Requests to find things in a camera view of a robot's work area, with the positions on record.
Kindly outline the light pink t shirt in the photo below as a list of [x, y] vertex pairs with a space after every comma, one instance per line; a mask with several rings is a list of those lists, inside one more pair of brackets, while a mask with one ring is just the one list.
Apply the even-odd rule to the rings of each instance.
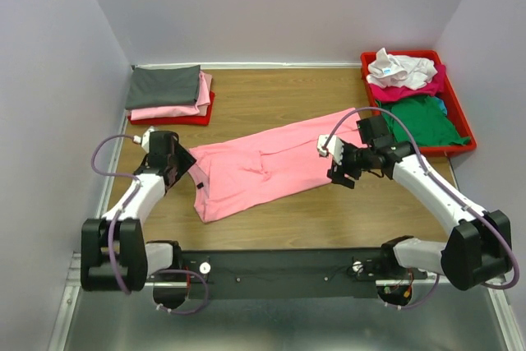
[[194, 207], [201, 221], [214, 222], [330, 183], [331, 159], [319, 156], [317, 141], [346, 113], [191, 148], [196, 163], [189, 174], [196, 185]]

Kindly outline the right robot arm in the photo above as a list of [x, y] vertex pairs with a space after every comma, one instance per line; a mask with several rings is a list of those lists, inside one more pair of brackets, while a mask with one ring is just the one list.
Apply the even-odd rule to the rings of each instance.
[[357, 123], [363, 147], [331, 132], [317, 141], [320, 156], [330, 157], [327, 176], [334, 184], [353, 188], [363, 173], [387, 177], [411, 192], [446, 231], [445, 243], [412, 236], [382, 245], [380, 266], [385, 270], [419, 269], [445, 276], [459, 290], [512, 273], [507, 287], [519, 278], [511, 246], [510, 220], [500, 210], [488, 211], [447, 182], [410, 141], [395, 141], [381, 116]]

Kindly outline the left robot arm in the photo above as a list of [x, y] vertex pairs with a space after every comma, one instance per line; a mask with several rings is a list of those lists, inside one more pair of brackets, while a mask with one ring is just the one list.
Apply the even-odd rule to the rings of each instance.
[[[96, 165], [102, 147], [118, 138], [131, 140], [145, 152], [133, 173], [103, 171]], [[143, 226], [156, 204], [195, 163], [177, 133], [154, 127], [140, 136], [110, 136], [97, 145], [91, 168], [106, 177], [129, 178], [131, 184], [102, 217], [82, 225], [80, 278], [85, 291], [140, 291], [149, 276], [182, 262], [177, 242], [146, 242]]]

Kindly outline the folded red t shirt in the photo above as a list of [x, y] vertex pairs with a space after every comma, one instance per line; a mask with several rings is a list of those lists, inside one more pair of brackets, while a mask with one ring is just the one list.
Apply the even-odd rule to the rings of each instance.
[[131, 116], [127, 116], [127, 120], [131, 125], [191, 125], [191, 126], [208, 126], [210, 124], [213, 104], [215, 101], [215, 92], [210, 93], [210, 105], [207, 107], [204, 115], [195, 116], [181, 116], [181, 117], [164, 117], [164, 118], [147, 118], [141, 120], [132, 120]]

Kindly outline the folded pink t shirt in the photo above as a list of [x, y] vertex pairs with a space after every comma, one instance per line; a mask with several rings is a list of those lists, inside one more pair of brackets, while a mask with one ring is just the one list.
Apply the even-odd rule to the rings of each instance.
[[150, 118], [205, 116], [206, 110], [211, 104], [211, 84], [212, 75], [200, 72], [200, 88], [198, 99], [195, 104], [133, 109], [129, 111], [131, 120], [137, 121]]

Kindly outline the magenta t shirt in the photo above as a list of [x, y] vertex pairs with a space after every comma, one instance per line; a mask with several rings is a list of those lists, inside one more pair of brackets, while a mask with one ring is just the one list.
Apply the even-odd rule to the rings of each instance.
[[431, 81], [416, 90], [411, 90], [406, 86], [387, 86], [381, 88], [379, 85], [374, 84], [369, 77], [366, 78], [366, 82], [373, 98], [382, 103], [394, 103], [416, 95], [437, 96], [445, 90], [446, 66], [441, 64], [436, 65], [436, 70], [437, 74], [432, 77]]

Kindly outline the folded grey t shirt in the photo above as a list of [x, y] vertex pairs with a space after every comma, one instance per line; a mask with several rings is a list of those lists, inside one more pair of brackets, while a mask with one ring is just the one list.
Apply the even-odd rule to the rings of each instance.
[[131, 74], [125, 109], [194, 105], [199, 96], [200, 66], [176, 69], [136, 67]]

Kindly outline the green t shirt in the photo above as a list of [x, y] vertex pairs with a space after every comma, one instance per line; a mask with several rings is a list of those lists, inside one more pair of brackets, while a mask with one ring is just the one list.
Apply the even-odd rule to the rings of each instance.
[[393, 103], [376, 101], [376, 104], [399, 118], [420, 147], [466, 145], [470, 142], [468, 136], [459, 134], [434, 97], [416, 95]]

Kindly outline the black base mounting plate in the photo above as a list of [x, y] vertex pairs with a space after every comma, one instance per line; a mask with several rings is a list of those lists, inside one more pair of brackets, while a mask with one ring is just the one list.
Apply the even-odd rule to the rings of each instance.
[[408, 271], [381, 263], [379, 247], [186, 250], [183, 264], [205, 275], [211, 301], [275, 298], [377, 298], [378, 284], [397, 284]]

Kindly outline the white t shirt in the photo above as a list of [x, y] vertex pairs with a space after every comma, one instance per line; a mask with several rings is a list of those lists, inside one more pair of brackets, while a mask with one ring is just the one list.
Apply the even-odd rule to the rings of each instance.
[[393, 55], [385, 48], [376, 52], [376, 59], [369, 64], [370, 80], [381, 88], [406, 86], [411, 90], [422, 88], [437, 74], [435, 63], [428, 58]]

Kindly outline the blue t shirt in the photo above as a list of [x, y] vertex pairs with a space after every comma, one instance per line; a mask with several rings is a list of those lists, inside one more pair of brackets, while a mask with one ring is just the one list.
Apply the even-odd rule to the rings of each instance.
[[445, 106], [445, 102], [441, 98], [436, 97], [436, 96], [433, 96], [432, 98], [434, 99], [435, 103], [437, 104], [441, 112], [446, 116], [448, 114], [448, 110], [447, 110], [447, 107]]

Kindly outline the red plastic bin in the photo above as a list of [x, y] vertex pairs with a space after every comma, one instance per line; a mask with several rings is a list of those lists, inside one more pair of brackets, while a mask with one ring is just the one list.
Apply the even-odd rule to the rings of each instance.
[[[368, 66], [371, 62], [376, 59], [375, 52], [365, 52], [360, 56], [361, 59], [361, 75], [362, 81], [365, 86], [365, 92], [367, 95], [368, 103], [370, 106], [376, 106], [378, 102], [375, 100], [371, 88], [366, 82], [366, 75], [368, 74]], [[462, 137], [468, 137], [469, 141], [466, 145], [438, 145], [438, 146], [424, 146], [421, 148], [421, 152], [426, 157], [453, 157], [469, 151], [473, 151], [477, 148], [477, 142], [468, 124], [468, 120], [464, 115], [464, 111], [460, 102], [458, 101], [457, 95], [454, 91], [453, 86], [447, 76], [447, 73], [443, 73], [443, 90], [438, 93], [438, 97], [443, 100], [445, 108], [447, 109], [446, 117], [454, 125], [456, 131]]]

